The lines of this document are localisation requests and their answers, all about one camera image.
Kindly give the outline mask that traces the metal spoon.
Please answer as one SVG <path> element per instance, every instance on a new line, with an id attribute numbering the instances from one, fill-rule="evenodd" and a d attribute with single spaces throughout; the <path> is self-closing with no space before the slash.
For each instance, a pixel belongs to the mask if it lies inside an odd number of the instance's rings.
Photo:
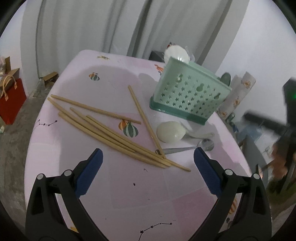
<path id="1" fill-rule="evenodd" d="M 184 147 L 184 148 L 167 148 L 163 149 L 164 154 L 173 154 L 183 151 L 193 150 L 196 148 L 202 148 L 204 151 L 211 151 L 214 149 L 214 142 L 208 138 L 201 140 L 196 146 Z"/>

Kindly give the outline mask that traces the wooden chopstick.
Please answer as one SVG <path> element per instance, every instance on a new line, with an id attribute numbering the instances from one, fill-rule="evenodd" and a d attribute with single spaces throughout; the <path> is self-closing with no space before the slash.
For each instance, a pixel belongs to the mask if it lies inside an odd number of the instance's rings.
<path id="1" fill-rule="evenodd" d="M 67 102 L 67 103 L 72 104 L 74 106 L 77 106 L 77 107 L 80 107 L 80 108 L 83 108 L 83 109 L 90 110 L 90 111 L 92 111 L 94 113 L 103 114 L 103 115 L 106 115 L 106 116 L 109 116 L 109 117 L 112 117 L 112 118 L 116 118 L 116 119 L 119 119 L 119 120 L 130 121 L 132 123 L 137 123 L 139 125 L 142 124 L 141 121 L 134 120 L 132 118 L 128 118 L 126 116 L 115 114 L 115 113 L 112 113 L 112 112 L 109 112 L 109 111 L 105 111 L 103 109 L 94 108 L 92 106 L 88 106 L 86 104 L 82 104 L 80 102 L 73 101 L 73 100 L 70 100 L 70 99 L 67 99 L 67 98 L 64 98 L 64 97 L 60 97 L 60 96 L 53 95 L 53 94 L 51 94 L 51 97 L 53 97 L 54 99 L 57 99 L 57 100 L 61 100 L 63 102 Z"/>
<path id="2" fill-rule="evenodd" d="M 131 94 L 131 96 L 132 96 L 132 99 L 133 99 L 133 101 L 134 101 L 134 103 L 135 103 L 135 105 L 136 105 L 136 107 L 137 107 L 137 110 L 138 110 L 138 112 L 139 112 L 139 114 L 140 114 L 142 120 L 144 121 L 144 124 L 145 124 L 145 126 L 146 126 L 146 128 L 147 128 L 147 130 L 148 130 L 148 132 L 149 132 L 149 134 L 150 134 L 150 136 L 152 137 L 152 140 L 154 141 L 154 144 L 155 144 L 156 147 L 159 149 L 159 151 L 160 151 L 160 153 L 161 153 L 161 156 L 162 156 L 164 159 L 166 159 L 166 156 L 165 156 L 165 154 L 164 154 L 164 152 L 163 152 L 163 150 L 162 150 L 162 148 L 161 148 L 161 146 L 160 146 L 160 143 L 159 143 L 159 141 L 157 140 L 157 137 L 156 137 L 154 131 L 152 130 L 152 127 L 151 127 L 151 125 L 149 124 L 149 121 L 148 121 L 148 119 L 147 119 L 147 117 L 146 117 L 144 111 L 142 110 L 142 107 L 140 106 L 140 104 L 139 104 L 139 102 L 138 102 L 138 100 L 137 100 L 137 97 L 136 97 L 135 93 L 133 92 L 133 89 L 132 89 L 132 87 L 131 87 L 130 85 L 128 85 L 128 90 L 129 90 L 129 92 L 130 92 L 130 94 Z"/>
<path id="3" fill-rule="evenodd" d="M 156 166 L 156 167 L 159 167 L 159 168 L 163 168 L 165 169 L 166 166 L 157 162 L 157 161 L 154 161 L 152 159 L 149 159 L 147 157 L 144 157 L 140 154 L 137 154 L 137 153 L 134 153 L 132 151 L 129 151 L 128 149 L 126 148 L 123 148 L 121 146 L 118 146 L 117 145 L 117 141 L 110 141 L 108 139 L 105 139 L 103 137 L 101 137 L 100 135 L 88 130 L 87 128 L 83 127 L 81 124 L 75 122 L 74 120 L 72 120 L 71 118 L 69 118 L 66 114 L 62 113 L 62 112 L 59 112 L 58 115 L 60 117 L 62 117 L 62 119 L 64 119 L 65 121 L 67 121 L 69 124 L 71 124 L 72 126 L 74 126 L 75 128 L 81 130 L 82 132 L 86 133 L 87 135 L 91 136 L 92 138 L 102 142 L 103 144 L 106 144 L 107 146 L 131 157 L 131 158 L 134 158 L 138 161 L 141 161 L 141 162 L 144 162 L 144 163 L 147 163 L 149 165 L 153 165 L 153 166 Z"/>
<path id="4" fill-rule="evenodd" d="M 110 128 L 108 128 L 104 124 L 99 124 L 98 121 L 94 121 L 94 118 L 82 114 L 81 112 L 79 112 L 78 110 L 76 110 L 73 107 L 70 107 L 70 110 L 73 111 L 75 114 L 77 114 L 79 117 L 81 117 L 83 120 L 85 120 L 86 122 L 88 122 L 89 124 L 91 124 L 92 126 L 97 128 L 98 130 L 102 131 L 103 133 L 110 136 L 114 140 L 120 142 L 121 144 L 123 144 L 123 145 L 129 147 L 130 149 L 136 151 L 137 153 L 142 154 L 142 155 L 144 155 L 154 161 L 157 161 L 167 167 L 171 167 L 171 164 L 168 161 L 165 161 L 161 157 L 158 157 L 156 154 L 152 154 L 152 151 L 134 143 L 133 141 L 130 141 L 126 137 L 121 136 L 120 134 L 111 130 Z"/>
<path id="5" fill-rule="evenodd" d="M 96 128 L 98 128 L 100 131 L 104 132 L 105 134 L 107 134 L 108 136 L 110 136 L 111 138 L 119 141 L 122 144 L 125 144 L 127 147 L 131 148 L 132 150 L 136 151 L 137 153 L 146 156 L 147 158 L 150 158 L 158 163 L 161 163 L 167 167 L 170 166 L 175 166 L 179 169 L 182 169 L 184 171 L 187 172 L 191 172 L 191 170 L 187 167 L 184 167 L 176 162 L 173 162 L 169 159 L 164 159 L 162 156 L 153 153 L 151 150 L 131 141 L 130 139 L 128 139 L 127 137 L 124 137 L 122 135 L 120 135 L 119 133 L 117 133 L 116 131 L 110 129 L 109 127 L 107 127 L 106 125 L 102 124 L 101 122 L 97 121 L 95 118 L 93 118 L 90 115 L 86 115 L 87 121 L 92 124 L 93 126 L 95 126 Z"/>
<path id="6" fill-rule="evenodd" d="M 53 99 L 48 98 L 48 101 L 53 104 L 53 106 L 55 106 L 56 109 L 59 110 L 59 112 L 62 112 L 64 114 L 66 114 L 69 118 L 71 118 L 72 120 L 74 120 L 75 122 L 81 124 L 83 127 L 87 128 L 88 130 L 100 135 L 101 137 L 108 139 L 110 141 L 116 141 L 113 138 L 111 138 L 110 136 L 106 135 L 105 133 L 103 133 L 102 131 L 98 130 L 97 128 L 95 128 L 94 126 L 92 126 L 91 124 L 89 124 L 88 122 L 86 122 L 85 120 L 83 120 L 81 117 L 76 117 L 73 114 L 71 114 L 69 111 L 67 111 L 66 109 L 64 109 L 62 106 L 60 106 L 59 104 L 57 104 L 55 101 L 53 101 Z M 118 146 L 121 146 L 123 148 L 128 149 L 129 151 L 132 151 L 134 153 L 137 153 L 136 151 L 130 149 L 129 147 L 121 144 L 120 142 L 117 143 Z"/>

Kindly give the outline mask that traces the cream plastic ladle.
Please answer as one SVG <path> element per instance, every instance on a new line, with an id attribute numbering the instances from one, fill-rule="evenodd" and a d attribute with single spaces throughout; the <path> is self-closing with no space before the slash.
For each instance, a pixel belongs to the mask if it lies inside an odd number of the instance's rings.
<path id="1" fill-rule="evenodd" d="M 175 143 L 180 141 L 185 135 L 191 138 L 204 139 L 213 138 L 214 133 L 200 134 L 188 130 L 183 124 L 176 121 L 160 123 L 157 127 L 157 137 L 163 143 Z"/>

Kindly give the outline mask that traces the green can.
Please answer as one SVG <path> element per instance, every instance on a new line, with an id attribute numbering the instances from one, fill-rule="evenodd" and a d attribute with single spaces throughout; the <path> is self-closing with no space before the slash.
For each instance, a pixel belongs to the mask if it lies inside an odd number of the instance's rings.
<path id="1" fill-rule="evenodd" d="M 231 121 L 234 119 L 235 113 L 231 113 L 227 118 L 226 118 L 226 123 L 230 124 Z"/>

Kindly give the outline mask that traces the floral wallpaper roll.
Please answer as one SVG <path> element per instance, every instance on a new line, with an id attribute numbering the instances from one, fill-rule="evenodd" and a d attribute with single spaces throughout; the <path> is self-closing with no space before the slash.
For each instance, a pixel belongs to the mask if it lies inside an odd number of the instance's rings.
<path id="1" fill-rule="evenodd" d="M 249 72 L 245 72 L 243 77 L 235 75 L 230 83 L 232 91 L 217 109 L 218 116 L 226 120 L 248 95 L 255 83 L 256 79 Z"/>

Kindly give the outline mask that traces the dark green spoon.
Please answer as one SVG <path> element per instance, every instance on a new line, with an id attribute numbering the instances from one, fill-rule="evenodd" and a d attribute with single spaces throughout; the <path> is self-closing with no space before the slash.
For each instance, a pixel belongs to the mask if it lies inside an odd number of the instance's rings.
<path id="1" fill-rule="evenodd" d="M 222 83 L 224 83 L 225 85 L 230 86 L 230 83 L 231 83 L 231 75 L 230 75 L 230 73 L 225 72 L 225 73 L 221 76 L 220 81 L 221 81 Z"/>

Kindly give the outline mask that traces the green plastic utensil holder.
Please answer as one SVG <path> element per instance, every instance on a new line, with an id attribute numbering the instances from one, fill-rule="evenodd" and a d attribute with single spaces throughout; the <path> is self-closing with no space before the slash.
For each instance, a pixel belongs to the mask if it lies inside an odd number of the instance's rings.
<path id="1" fill-rule="evenodd" d="M 149 107 L 204 125 L 231 91 L 230 86 L 206 68 L 170 58 Z"/>

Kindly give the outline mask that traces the red gift bag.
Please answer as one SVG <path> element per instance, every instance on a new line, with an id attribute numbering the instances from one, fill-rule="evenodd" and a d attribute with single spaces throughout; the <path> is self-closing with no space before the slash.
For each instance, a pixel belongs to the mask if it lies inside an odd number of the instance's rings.
<path id="1" fill-rule="evenodd" d="M 21 78 L 15 79 L 13 75 L 6 75 L 2 88 L 1 118 L 6 125 L 12 125 L 27 97 Z"/>

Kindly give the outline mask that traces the cardboard box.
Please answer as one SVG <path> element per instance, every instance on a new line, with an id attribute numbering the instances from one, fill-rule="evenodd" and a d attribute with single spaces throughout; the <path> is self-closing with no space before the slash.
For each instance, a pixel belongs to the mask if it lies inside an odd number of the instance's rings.
<path id="1" fill-rule="evenodd" d="M 42 77 L 45 87 L 53 86 L 59 77 L 58 72 L 52 72 L 44 77 Z"/>

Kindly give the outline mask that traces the white scalloped ladle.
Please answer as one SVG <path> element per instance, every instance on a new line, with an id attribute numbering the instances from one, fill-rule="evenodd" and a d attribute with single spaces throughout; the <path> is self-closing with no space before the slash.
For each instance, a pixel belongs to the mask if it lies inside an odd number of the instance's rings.
<path id="1" fill-rule="evenodd" d="M 164 61 L 168 63 L 170 58 L 189 63 L 190 57 L 187 51 L 179 45 L 171 45 L 164 51 Z"/>

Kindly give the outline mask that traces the grey curtain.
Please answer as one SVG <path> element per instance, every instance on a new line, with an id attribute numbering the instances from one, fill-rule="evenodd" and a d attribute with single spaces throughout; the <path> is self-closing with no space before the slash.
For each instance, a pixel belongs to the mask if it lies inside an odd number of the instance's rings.
<path id="1" fill-rule="evenodd" d="M 147 59 L 168 43 L 216 71 L 248 1 L 27 1 L 21 27 L 23 78 L 62 72 L 82 50 Z"/>

